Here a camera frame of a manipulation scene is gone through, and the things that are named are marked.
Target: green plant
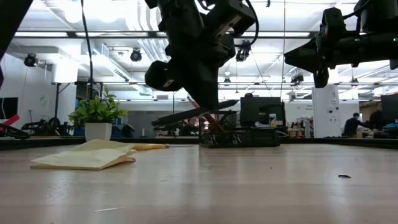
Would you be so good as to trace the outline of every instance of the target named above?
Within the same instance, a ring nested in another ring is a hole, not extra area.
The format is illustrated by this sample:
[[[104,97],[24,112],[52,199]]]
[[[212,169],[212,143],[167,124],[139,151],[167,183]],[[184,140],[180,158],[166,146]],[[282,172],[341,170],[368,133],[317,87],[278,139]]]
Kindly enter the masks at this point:
[[[94,100],[80,100],[76,111],[69,115],[74,128],[82,127],[85,123],[112,123],[115,119],[123,119],[126,110],[119,109],[120,103],[115,102],[115,95],[109,94],[105,88],[104,98],[95,96]]]

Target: table surface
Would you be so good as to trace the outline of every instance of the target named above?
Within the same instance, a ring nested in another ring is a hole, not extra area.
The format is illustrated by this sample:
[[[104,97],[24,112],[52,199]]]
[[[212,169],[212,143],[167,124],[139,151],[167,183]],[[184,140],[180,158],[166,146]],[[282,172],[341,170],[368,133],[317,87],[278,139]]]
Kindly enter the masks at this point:
[[[0,152],[0,223],[398,223],[394,150],[175,146],[102,171],[29,169],[68,148]]]

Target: person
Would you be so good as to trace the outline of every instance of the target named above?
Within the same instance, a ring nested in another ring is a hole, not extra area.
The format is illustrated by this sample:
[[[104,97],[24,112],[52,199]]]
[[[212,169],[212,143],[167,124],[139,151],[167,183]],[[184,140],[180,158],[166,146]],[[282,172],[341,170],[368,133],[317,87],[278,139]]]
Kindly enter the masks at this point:
[[[362,126],[364,128],[371,128],[369,125],[362,123],[359,118],[359,113],[354,113],[353,117],[346,121],[344,126],[343,136],[353,137],[356,134],[356,129],[358,126]]]
[[[387,124],[393,123],[392,121],[384,119],[381,103],[377,103],[377,110],[372,113],[369,118],[369,125],[370,127],[376,130],[382,130],[384,126]]]
[[[180,130],[180,136],[197,136],[199,135],[199,128],[196,126],[197,120],[195,118],[188,119],[188,124]]]

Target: black tray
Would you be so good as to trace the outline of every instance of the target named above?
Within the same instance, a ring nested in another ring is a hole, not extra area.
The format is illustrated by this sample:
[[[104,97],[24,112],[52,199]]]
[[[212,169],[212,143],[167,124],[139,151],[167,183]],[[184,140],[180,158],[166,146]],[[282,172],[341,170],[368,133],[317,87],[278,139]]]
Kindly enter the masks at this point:
[[[239,128],[227,133],[205,133],[200,144],[207,148],[277,147],[280,139],[275,128]]]

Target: red object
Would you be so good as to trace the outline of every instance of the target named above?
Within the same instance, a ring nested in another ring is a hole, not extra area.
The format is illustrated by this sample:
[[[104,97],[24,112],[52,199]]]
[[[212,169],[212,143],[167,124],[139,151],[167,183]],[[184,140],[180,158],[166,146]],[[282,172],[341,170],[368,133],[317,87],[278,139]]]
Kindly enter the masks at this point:
[[[193,100],[192,100],[191,98],[189,98],[189,97],[188,97],[188,100],[189,100],[189,102],[190,102],[195,108],[199,108],[198,103],[196,103],[195,101],[193,101]],[[219,132],[222,132],[222,133],[225,132],[224,128],[221,127],[221,125],[216,121],[216,119],[214,119],[210,114],[205,113],[205,114],[203,115],[203,117],[205,117],[205,119],[206,119],[209,123],[215,125],[215,126],[216,126],[216,129],[217,129]]]
[[[8,119],[6,122],[4,122],[3,124],[11,126],[12,124],[14,124],[15,122],[17,122],[20,119],[20,117],[18,116],[18,114],[15,114],[14,116],[12,116],[10,119]]]

